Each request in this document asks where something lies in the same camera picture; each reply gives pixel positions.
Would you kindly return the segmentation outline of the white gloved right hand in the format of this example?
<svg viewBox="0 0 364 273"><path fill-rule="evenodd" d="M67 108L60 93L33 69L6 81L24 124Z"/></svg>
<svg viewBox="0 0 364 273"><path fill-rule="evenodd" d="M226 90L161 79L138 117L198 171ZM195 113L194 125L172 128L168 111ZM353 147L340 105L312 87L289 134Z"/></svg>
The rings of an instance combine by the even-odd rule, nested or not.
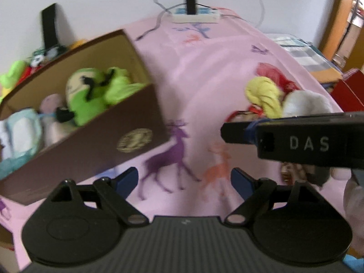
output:
<svg viewBox="0 0 364 273"><path fill-rule="evenodd" d="M340 170L331 175L337 181L346 181L343 205L348 222L359 234L363 234L363 170Z"/></svg>

